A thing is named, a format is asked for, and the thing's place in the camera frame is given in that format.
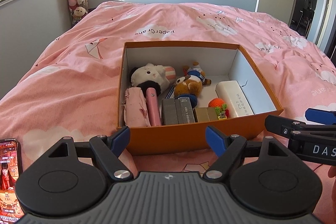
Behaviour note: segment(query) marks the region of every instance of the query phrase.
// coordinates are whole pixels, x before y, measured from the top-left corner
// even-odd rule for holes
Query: metal bolt
[[[125,179],[128,178],[131,175],[131,173],[127,170],[118,170],[114,172],[113,175],[118,179]]]
[[[206,173],[207,177],[210,179],[219,179],[223,174],[217,170],[210,170]]]

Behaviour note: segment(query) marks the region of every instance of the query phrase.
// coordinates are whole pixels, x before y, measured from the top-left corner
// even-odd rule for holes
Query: black circular disc
[[[322,192],[318,176],[304,163],[276,159],[252,162],[230,178],[234,197],[250,210],[288,217],[312,212]]]
[[[74,215],[102,198],[106,191],[102,172],[66,158],[39,159],[20,175],[15,191],[25,212],[46,217]]]

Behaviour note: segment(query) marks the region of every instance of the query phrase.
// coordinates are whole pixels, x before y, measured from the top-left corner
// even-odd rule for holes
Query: woman on phone screen
[[[8,163],[1,164],[0,190],[14,190],[15,179],[8,170]]]

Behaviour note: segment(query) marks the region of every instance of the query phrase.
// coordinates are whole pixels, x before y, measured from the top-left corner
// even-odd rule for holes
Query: pink handle
[[[146,101],[147,101],[148,117],[151,126],[155,127],[162,125],[158,104],[158,97],[156,95],[156,90],[154,88],[148,88],[146,90]]]

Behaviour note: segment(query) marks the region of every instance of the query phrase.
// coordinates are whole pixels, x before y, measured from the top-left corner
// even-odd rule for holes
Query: pink bedspread
[[[237,43],[249,52],[284,107],[305,121],[309,107],[336,110],[336,69],[313,43],[277,19],[230,6],[106,2],[55,39],[0,101],[0,138],[17,138],[27,168],[63,136],[86,141],[115,130],[125,41],[191,40]],[[139,170],[203,173],[209,150],[121,159]],[[309,164],[323,181],[315,215],[333,222],[328,166]]]

